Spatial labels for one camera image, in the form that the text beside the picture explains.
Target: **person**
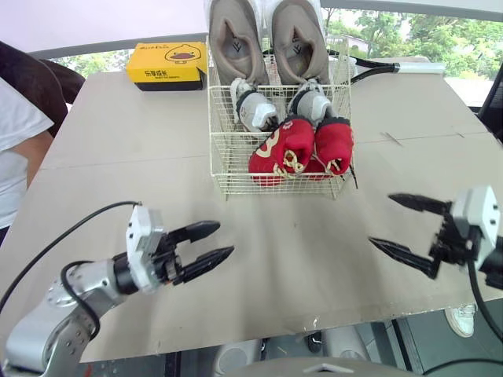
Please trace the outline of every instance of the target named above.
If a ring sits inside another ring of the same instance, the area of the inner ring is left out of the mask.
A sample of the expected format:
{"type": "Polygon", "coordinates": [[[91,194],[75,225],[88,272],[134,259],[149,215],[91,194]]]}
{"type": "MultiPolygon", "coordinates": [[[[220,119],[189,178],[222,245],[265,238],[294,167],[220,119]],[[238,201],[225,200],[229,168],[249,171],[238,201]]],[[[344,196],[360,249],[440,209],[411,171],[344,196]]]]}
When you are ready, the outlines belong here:
{"type": "Polygon", "coordinates": [[[0,245],[84,81],[0,42],[0,245]]]}

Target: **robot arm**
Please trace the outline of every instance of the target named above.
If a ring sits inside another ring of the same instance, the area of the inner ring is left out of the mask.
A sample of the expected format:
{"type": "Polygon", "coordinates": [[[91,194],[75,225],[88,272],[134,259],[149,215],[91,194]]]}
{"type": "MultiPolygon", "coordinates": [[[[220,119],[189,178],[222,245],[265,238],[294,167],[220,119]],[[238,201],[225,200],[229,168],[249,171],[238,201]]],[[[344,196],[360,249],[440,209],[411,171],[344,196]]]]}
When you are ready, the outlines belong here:
{"type": "Polygon", "coordinates": [[[454,202],[410,194],[389,197],[412,210],[443,216],[442,228],[430,248],[432,260],[413,254],[407,246],[370,237],[374,246],[432,279],[437,277],[441,262],[458,264],[465,273],[468,263],[473,262],[486,274],[488,286],[503,289],[503,237],[497,235],[501,212],[490,186],[471,188],[454,202]]]}
{"type": "Polygon", "coordinates": [[[76,262],[65,268],[46,297],[23,318],[6,345],[6,377],[73,375],[87,344],[99,331],[99,318],[137,291],[153,293],[159,286],[186,283],[223,262],[233,247],[210,251],[182,266],[178,243],[200,240],[219,228],[201,221],[165,233],[160,214],[135,207],[126,232],[127,252],[100,262],[76,262]],[[65,289],[68,282],[83,303],[65,289]]]}

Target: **dark clothing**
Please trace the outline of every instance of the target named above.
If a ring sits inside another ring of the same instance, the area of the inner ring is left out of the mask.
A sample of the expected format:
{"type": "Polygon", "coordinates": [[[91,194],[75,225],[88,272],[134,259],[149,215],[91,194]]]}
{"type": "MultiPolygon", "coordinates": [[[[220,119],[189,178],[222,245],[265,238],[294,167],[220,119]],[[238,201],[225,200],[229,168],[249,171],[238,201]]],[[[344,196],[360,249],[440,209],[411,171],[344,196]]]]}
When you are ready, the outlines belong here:
{"type": "Polygon", "coordinates": [[[40,60],[0,42],[0,77],[43,112],[57,131],[68,114],[66,102],[72,104],[85,79],[78,73],[52,61],[40,60]]]}

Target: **white wall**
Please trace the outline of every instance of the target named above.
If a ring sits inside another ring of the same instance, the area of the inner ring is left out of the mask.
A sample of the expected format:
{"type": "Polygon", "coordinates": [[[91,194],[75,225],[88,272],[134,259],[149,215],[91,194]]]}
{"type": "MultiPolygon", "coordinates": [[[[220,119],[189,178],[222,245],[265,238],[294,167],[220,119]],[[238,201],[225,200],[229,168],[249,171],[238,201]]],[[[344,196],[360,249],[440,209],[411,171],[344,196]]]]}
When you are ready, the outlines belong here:
{"type": "MultiPolygon", "coordinates": [[[[503,14],[503,0],[321,2],[341,8],[419,5],[422,9],[426,6],[442,11],[457,9],[459,12],[461,9],[463,12],[474,12],[480,18],[484,13],[491,13],[492,17],[503,14]]],[[[204,33],[207,26],[203,3],[204,0],[0,0],[0,40],[23,51],[33,52],[127,39],[204,33]]]]}

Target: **yellow box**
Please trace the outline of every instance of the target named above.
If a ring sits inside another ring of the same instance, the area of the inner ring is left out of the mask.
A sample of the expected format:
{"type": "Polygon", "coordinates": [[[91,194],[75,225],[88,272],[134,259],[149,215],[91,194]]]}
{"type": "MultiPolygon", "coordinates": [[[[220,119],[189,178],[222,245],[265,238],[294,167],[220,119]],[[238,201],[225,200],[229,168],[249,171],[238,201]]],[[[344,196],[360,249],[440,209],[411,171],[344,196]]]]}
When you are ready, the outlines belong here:
{"type": "Polygon", "coordinates": [[[141,90],[201,90],[206,70],[202,42],[138,43],[126,66],[141,90]]]}

